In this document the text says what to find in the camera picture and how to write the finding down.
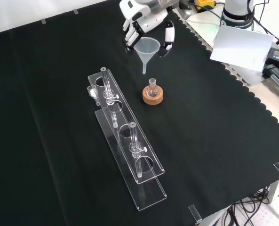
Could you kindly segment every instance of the glass flask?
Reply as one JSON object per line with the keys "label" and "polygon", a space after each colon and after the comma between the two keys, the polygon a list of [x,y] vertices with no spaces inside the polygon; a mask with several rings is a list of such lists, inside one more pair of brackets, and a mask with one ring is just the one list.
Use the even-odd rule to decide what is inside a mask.
{"label": "glass flask", "polygon": [[156,97],[159,94],[159,88],[156,86],[156,79],[149,79],[149,84],[147,95],[149,97]]}

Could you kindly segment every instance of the black cloth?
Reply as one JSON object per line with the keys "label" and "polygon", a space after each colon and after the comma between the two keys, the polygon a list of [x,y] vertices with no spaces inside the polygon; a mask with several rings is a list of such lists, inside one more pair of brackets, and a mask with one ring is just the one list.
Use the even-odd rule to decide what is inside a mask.
{"label": "black cloth", "polygon": [[[191,225],[279,179],[279,124],[176,15],[175,43],[142,75],[118,1],[0,33],[0,225]],[[148,36],[164,41],[165,27]],[[137,211],[95,118],[87,76],[107,67],[165,174]],[[160,105],[142,101],[149,78]]]}

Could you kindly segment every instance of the acrylic test tube rack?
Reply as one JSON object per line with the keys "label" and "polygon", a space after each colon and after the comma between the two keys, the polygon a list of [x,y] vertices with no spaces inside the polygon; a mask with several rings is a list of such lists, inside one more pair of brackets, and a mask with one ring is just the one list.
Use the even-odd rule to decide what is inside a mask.
{"label": "acrylic test tube rack", "polygon": [[143,210],[166,199],[157,178],[164,169],[110,70],[102,67],[88,79],[89,95],[101,106],[96,117],[136,208]]}

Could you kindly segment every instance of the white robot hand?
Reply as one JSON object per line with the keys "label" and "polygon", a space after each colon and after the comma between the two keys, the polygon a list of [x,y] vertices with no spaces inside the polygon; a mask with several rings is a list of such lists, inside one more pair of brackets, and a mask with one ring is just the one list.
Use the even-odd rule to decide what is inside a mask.
{"label": "white robot hand", "polygon": [[[175,0],[122,0],[120,9],[126,18],[123,24],[125,37],[124,45],[127,51],[133,49],[133,46],[147,32],[153,30],[160,25],[174,7]],[[166,21],[166,37],[165,43],[161,45],[159,56],[164,57],[172,48],[175,39],[174,24]]]}

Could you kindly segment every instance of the yellow device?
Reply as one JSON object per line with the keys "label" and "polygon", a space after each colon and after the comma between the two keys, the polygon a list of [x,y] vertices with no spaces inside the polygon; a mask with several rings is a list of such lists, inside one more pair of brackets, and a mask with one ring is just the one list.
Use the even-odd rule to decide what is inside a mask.
{"label": "yellow device", "polygon": [[[215,1],[214,0],[195,0],[195,4],[199,6],[204,6],[208,9],[213,9],[215,7]],[[198,13],[204,12],[205,10],[202,9],[201,7],[196,7],[196,11]]]}

